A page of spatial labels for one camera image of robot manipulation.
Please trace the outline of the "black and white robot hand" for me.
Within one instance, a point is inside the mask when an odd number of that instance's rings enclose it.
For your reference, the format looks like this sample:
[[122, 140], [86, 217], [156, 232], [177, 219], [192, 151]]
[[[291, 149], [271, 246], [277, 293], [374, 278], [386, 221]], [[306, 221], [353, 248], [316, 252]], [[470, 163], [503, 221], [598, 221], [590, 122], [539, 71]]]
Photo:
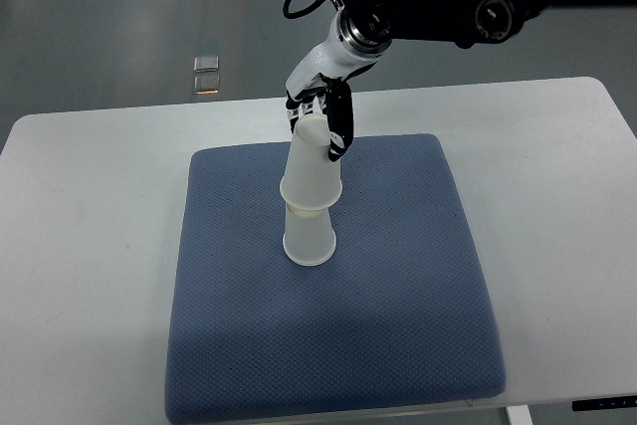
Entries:
[[286, 81], [290, 128], [314, 111], [327, 117], [331, 162], [340, 160], [353, 141], [352, 93], [348, 80], [370, 70], [386, 50], [358, 36], [342, 13], [332, 21], [326, 40], [310, 50]]

